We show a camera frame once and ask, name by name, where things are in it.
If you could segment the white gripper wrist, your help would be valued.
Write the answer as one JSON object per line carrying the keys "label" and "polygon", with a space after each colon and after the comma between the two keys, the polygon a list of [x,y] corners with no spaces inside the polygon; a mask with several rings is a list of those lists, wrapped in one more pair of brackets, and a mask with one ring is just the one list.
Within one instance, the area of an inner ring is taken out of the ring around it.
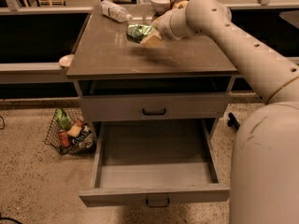
{"label": "white gripper wrist", "polygon": [[163,39],[178,41],[181,38],[193,36],[195,31],[189,25],[190,21],[191,17],[186,13],[185,8],[171,9],[150,24],[158,31],[143,38],[141,45],[145,48],[155,48],[163,43]]}

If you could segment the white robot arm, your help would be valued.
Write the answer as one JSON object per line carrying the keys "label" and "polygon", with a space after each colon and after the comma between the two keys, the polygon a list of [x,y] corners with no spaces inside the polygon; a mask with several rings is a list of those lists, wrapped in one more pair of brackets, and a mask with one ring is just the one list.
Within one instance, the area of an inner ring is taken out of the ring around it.
{"label": "white robot arm", "polygon": [[236,133],[230,180],[230,224],[299,224],[299,69],[232,22],[217,0],[190,0],[153,23],[141,43],[207,35],[263,107]]}

